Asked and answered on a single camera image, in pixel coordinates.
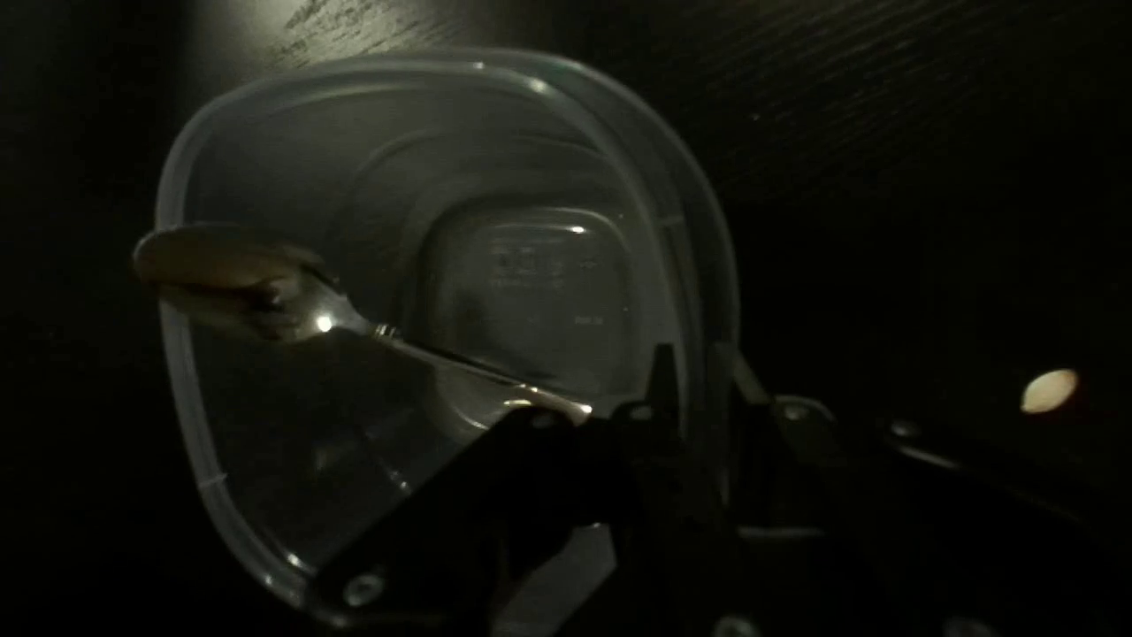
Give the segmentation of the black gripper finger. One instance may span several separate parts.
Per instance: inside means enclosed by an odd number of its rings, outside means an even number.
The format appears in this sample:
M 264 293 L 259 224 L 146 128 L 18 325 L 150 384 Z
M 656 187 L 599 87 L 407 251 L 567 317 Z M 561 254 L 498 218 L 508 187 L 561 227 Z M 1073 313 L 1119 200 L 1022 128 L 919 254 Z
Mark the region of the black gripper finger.
M 863 427 L 716 350 L 716 637 L 1132 637 L 1121 514 L 987 445 Z

